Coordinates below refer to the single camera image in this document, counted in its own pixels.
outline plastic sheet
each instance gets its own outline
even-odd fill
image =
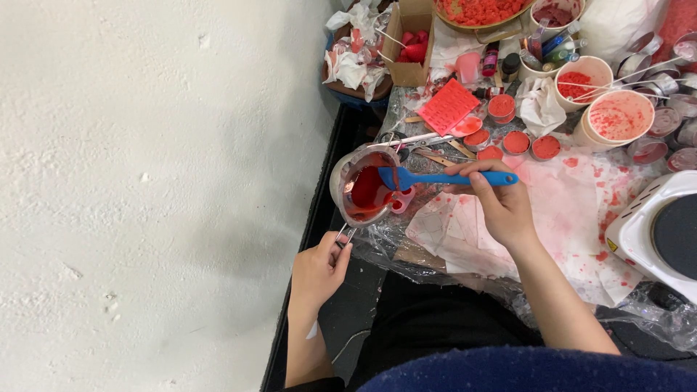
[[[509,90],[515,91],[519,82]],[[388,113],[381,132],[396,130],[407,136],[424,132],[423,123],[404,123],[408,116],[414,116],[404,105],[412,101],[415,88],[395,87],[392,90]],[[569,113],[567,121],[556,132],[571,133],[581,117],[581,112]],[[495,127],[491,119],[484,120],[484,127],[491,130],[492,139],[502,139],[511,130],[523,130],[525,125],[515,118],[505,126]],[[447,143],[431,147],[445,155],[460,156],[453,146]],[[412,172],[437,173],[443,166],[423,156],[410,155],[403,163]],[[409,222],[426,203],[440,193],[443,184],[415,184],[416,196],[405,212],[390,214],[384,220],[370,227],[359,229],[353,237],[353,255],[384,269],[397,272],[416,282],[437,285],[464,285],[471,289],[487,292],[496,297],[504,306],[513,311],[526,325],[537,328],[520,283],[509,278],[490,280],[474,273],[447,273],[445,262],[434,257],[418,244],[406,238],[405,229]],[[608,309],[598,307],[598,319],[607,322],[631,322],[642,331],[667,342],[681,351],[697,352],[697,307],[694,304],[680,306],[673,312],[663,310],[648,298],[650,282],[643,282],[618,307]]]

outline red liquid wax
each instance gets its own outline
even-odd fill
[[[375,166],[364,167],[355,179],[351,189],[353,204],[365,210],[380,209],[392,200],[391,191],[380,178],[378,168]]]

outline melting pot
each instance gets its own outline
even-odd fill
[[[366,204],[364,200],[354,200],[356,195],[352,195],[352,192],[356,186],[356,180],[363,169],[371,166],[398,167],[400,166],[399,156],[392,147],[362,146],[341,158],[334,166],[329,179],[334,203],[346,223],[354,228],[370,226],[390,213],[391,192],[378,192],[378,197],[380,199],[384,197],[385,203],[376,203],[376,205]],[[365,181],[365,176],[369,173],[363,172],[363,174],[363,181]]]

